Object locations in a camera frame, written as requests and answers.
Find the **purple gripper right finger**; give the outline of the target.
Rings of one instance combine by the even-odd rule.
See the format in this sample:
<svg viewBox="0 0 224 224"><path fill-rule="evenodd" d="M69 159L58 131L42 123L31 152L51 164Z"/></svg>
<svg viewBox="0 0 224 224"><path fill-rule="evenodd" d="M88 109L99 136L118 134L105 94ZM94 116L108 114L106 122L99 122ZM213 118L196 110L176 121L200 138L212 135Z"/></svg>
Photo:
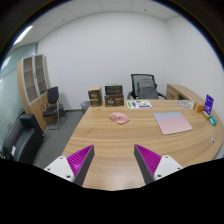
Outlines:
<svg viewBox="0 0 224 224"><path fill-rule="evenodd" d="M134 155L146 184L182 169L171 156L161 156L138 144L134 145Z"/></svg>

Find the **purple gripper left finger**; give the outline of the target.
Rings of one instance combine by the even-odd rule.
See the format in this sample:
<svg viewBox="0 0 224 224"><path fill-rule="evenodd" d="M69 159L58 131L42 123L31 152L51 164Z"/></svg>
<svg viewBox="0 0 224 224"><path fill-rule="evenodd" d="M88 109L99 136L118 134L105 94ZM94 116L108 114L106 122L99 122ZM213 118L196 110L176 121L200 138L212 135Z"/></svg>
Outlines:
<svg viewBox="0 0 224 224"><path fill-rule="evenodd" d="M59 156L45 171L82 186L94 154L94 145L89 145L68 157Z"/></svg>

